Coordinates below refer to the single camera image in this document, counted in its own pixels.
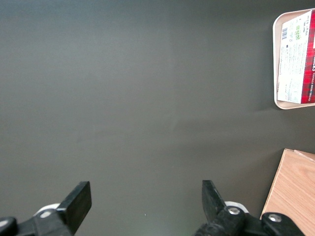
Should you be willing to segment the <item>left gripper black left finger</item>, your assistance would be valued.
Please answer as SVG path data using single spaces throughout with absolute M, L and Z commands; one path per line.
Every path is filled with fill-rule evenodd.
M 89 181 L 80 182 L 61 203 L 40 208 L 19 223 L 15 217 L 0 219 L 2 236 L 73 236 L 92 206 Z

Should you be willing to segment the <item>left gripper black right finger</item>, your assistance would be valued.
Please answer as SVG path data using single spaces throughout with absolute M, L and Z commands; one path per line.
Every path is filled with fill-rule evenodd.
M 207 222 L 195 236 L 303 236 L 288 216 L 267 212 L 255 218 L 239 203 L 223 200 L 211 180 L 202 181 L 202 205 Z

